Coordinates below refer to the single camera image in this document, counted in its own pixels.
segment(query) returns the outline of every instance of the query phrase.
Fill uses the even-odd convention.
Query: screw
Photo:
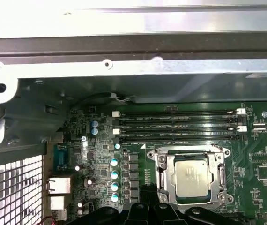
[[[192,209],[192,213],[194,213],[194,214],[200,214],[200,210],[197,210],[197,209]]]
[[[164,156],[160,156],[158,158],[158,161],[160,161],[160,163],[164,163],[166,161],[165,157]]]
[[[161,195],[161,196],[160,196],[160,200],[161,200],[162,202],[167,201],[167,196],[166,196],[166,195]]]
[[[41,143],[46,143],[47,142],[47,137],[41,138]]]
[[[168,206],[166,204],[160,204],[160,208],[161,209],[166,209],[166,208],[168,208]]]
[[[261,113],[261,116],[262,116],[263,118],[267,118],[267,111],[263,111],[263,112]]]
[[[45,83],[43,80],[40,80],[40,79],[36,79],[35,80],[35,83],[36,84],[43,84],[43,83]]]
[[[143,209],[144,208],[144,205],[143,204],[137,204],[136,208],[137,209]]]

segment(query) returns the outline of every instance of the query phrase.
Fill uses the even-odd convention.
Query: cpu socket
[[[148,152],[156,163],[160,202],[176,204],[179,210],[216,209],[232,203],[225,174],[225,158],[230,154],[216,145],[165,146]]]

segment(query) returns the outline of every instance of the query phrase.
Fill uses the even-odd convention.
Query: capacitor
[[[98,127],[98,125],[99,125],[99,123],[98,123],[97,120],[93,120],[92,123],[91,123],[91,126],[92,126],[93,128]]]
[[[78,208],[81,208],[81,207],[83,207],[83,205],[86,204],[86,203],[87,203],[87,201],[86,201],[85,199],[81,199],[80,202],[77,203],[77,207],[78,207]]]
[[[119,200],[119,194],[114,192],[112,195],[111,195],[111,201],[112,202],[117,202]]]
[[[111,184],[111,190],[112,190],[112,191],[117,191],[118,188],[119,188],[119,184],[118,184],[117,182],[113,182],[113,183]]]
[[[120,144],[115,144],[115,149],[120,149],[121,148],[121,145]]]
[[[117,158],[112,158],[111,159],[111,166],[116,166],[118,165],[118,159]]]
[[[89,185],[92,185],[92,184],[95,184],[95,183],[96,183],[95,177],[91,177],[90,179],[88,179],[88,184]]]
[[[118,171],[114,170],[112,173],[111,173],[111,178],[114,180],[114,179],[117,179],[118,178]]]
[[[85,210],[83,211],[83,215],[87,215],[87,214],[89,214],[89,210],[88,210],[88,209],[85,209]]]
[[[93,129],[91,130],[91,134],[92,134],[92,135],[97,135],[97,134],[98,134],[98,129],[97,129],[97,128],[93,128]]]
[[[79,165],[75,166],[75,170],[76,171],[80,171],[80,170],[82,170],[84,168],[85,168],[85,166],[83,164],[79,164]]]

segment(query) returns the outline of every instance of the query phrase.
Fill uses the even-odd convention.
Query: screw hole
[[[4,83],[0,83],[0,93],[5,92],[7,89],[6,85]]]

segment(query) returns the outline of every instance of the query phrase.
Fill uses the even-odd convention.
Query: mounting hole
[[[0,83],[0,93],[4,93],[7,89],[7,86],[4,83]]]
[[[167,204],[164,204],[164,203],[162,203],[162,204],[160,204],[160,208],[164,210],[164,209],[168,208],[168,205],[167,205]]]
[[[110,60],[103,60],[103,63],[107,69],[111,69],[113,67],[113,62]]]

